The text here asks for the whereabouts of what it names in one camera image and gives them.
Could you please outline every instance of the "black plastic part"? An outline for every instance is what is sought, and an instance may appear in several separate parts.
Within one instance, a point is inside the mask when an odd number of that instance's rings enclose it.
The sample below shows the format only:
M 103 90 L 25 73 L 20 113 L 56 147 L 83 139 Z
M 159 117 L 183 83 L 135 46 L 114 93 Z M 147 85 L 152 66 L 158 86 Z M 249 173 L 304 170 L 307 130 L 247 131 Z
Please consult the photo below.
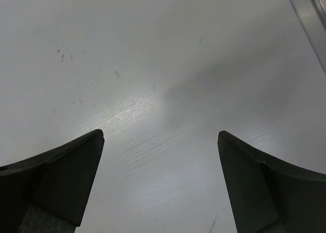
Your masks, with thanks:
M 94 130 L 0 168 L 0 232 L 17 232 L 31 203 L 80 226 L 104 145 Z
M 268 155 L 226 131 L 218 146 L 238 233 L 326 232 L 326 175 Z M 280 224 L 282 231 L 272 230 Z

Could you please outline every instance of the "scratch mark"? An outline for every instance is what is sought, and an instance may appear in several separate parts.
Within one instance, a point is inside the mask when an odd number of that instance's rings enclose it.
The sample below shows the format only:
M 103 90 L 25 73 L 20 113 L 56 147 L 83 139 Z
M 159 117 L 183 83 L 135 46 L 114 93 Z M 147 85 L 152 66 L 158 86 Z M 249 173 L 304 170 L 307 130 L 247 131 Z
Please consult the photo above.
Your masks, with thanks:
M 215 226 L 215 223 L 216 223 L 216 219 L 218 218 L 218 215 L 216 214 L 216 216 L 215 216 L 215 219 L 214 219 L 214 221 L 213 221 L 213 223 L 212 223 L 212 226 L 211 226 L 211 228 L 210 228 L 210 230 L 209 230 L 209 233 L 212 233 L 213 232 L 213 229 L 214 229 L 214 226 Z
M 205 35 L 198 41 L 198 43 L 200 43 L 201 41 L 203 41 Z
M 116 73 L 117 77 L 120 79 L 120 75 L 117 73 L 117 71 L 114 71 L 114 72 Z

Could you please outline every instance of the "white table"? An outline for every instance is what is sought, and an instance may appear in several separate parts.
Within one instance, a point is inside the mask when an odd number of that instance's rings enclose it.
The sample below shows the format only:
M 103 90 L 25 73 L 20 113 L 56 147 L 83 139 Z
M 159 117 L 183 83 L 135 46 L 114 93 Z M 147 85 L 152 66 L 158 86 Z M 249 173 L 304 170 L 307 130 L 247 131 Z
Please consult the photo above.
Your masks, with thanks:
M 0 165 L 104 131 L 78 233 L 236 232 L 221 130 L 326 173 L 326 77 L 289 0 L 0 11 Z

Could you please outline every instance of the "gray fabric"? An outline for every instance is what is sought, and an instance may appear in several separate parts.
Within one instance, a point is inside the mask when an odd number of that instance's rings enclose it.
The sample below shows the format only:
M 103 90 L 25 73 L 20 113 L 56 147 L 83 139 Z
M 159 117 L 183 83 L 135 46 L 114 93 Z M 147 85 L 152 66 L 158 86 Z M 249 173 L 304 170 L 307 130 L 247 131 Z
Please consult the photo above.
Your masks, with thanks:
M 75 226 L 36 204 L 31 204 L 18 233 L 74 233 Z

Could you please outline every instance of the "white surface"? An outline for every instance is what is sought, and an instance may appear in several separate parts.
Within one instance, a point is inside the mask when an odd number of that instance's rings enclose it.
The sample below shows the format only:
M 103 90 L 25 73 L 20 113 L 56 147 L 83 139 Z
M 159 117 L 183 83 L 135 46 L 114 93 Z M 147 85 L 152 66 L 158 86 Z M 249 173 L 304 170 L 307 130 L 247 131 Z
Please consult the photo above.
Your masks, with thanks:
M 326 173 L 326 78 L 288 0 L 0 11 L 0 165 L 104 131 L 78 233 L 209 232 L 216 215 L 213 232 L 236 232 L 221 130 Z

